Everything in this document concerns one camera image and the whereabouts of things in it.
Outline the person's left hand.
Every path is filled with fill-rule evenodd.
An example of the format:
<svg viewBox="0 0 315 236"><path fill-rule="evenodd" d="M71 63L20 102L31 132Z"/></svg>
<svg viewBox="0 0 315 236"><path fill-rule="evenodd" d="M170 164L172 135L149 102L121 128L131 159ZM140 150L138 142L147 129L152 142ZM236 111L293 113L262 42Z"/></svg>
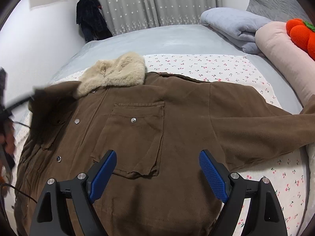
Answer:
<svg viewBox="0 0 315 236"><path fill-rule="evenodd" d="M16 165L14 127L11 119L1 124L1 183L12 181L12 170Z"/></svg>

